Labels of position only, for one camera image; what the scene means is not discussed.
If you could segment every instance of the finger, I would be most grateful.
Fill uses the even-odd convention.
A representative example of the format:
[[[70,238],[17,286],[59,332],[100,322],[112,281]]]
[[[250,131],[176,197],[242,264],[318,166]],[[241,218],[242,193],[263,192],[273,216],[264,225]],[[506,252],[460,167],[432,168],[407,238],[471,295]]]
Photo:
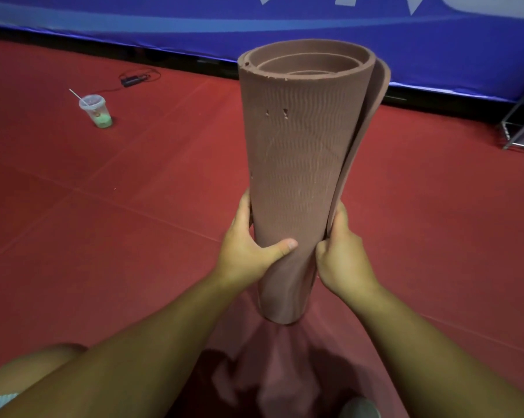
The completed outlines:
[[[329,240],[330,239],[325,239],[316,245],[316,258],[321,258],[322,255],[326,253],[328,250]]]
[[[347,210],[343,202],[339,201],[335,208],[335,215],[332,222],[332,237],[338,233],[349,231],[349,220],[347,217]]]
[[[268,267],[285,257],[288,253],[291,253],[297,246],[299,246],[299,243],[295,239],[283,239],[275,245],[264,248],[268,259]]]
[[[250,191],[246,189],[241,200],[238,202],[237,213],[233,219],[231,226],[238,226],[239,228],[249,228],[250,219]]]

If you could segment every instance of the plastic cup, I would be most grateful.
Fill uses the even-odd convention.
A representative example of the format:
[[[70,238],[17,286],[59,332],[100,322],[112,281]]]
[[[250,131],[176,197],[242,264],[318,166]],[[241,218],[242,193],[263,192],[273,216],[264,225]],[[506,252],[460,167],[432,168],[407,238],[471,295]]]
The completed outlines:
[[[97,127],[103,129],[113,124],[111,115],[105,107],[105,98],[101,95],[86,95],[78,102],[78,105],[88,113]]]

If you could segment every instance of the forearm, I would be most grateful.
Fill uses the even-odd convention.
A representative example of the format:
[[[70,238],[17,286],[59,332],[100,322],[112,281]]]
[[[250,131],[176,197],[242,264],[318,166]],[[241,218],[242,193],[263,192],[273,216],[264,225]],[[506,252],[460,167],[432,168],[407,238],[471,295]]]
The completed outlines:
[[[524,393],[385,289],[346,296],[412,418],[524,417]]]
[[[165,308],[32,386],[0,410],[0,418],[164,416],[241,290],[212,272]]]

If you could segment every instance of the hand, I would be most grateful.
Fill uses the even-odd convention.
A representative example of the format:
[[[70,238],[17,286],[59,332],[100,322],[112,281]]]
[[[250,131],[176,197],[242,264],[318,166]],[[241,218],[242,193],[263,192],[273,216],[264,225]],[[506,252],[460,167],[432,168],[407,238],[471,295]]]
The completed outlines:
[[[250,237],[249,227],[250,193],[247,189],[225,234],[215,269],[242,289],[259,280],[275,261],[299,245],[295,239],[283,239],[275,245],[261,248]]]
[[[381,288],[362,239],[349,230],[347,211],[341,201],[330,238],[316,245],[316,264],[324,286],[346,303],[356,303]]]

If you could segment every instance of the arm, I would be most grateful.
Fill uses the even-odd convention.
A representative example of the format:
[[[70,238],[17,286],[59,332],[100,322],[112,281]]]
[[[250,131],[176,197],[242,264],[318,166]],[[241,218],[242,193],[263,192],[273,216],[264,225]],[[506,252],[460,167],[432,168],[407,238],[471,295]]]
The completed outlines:
[[[218,318],[293,239],[260,248],[240,201],[215,269],[168,306],[92,347],[0,410],[13,417],[163,417],[189,377]]]
[[[364,325],[412,418],[524,417],[524,393],[378,283],[341,203],[317,264],[324,285]]]

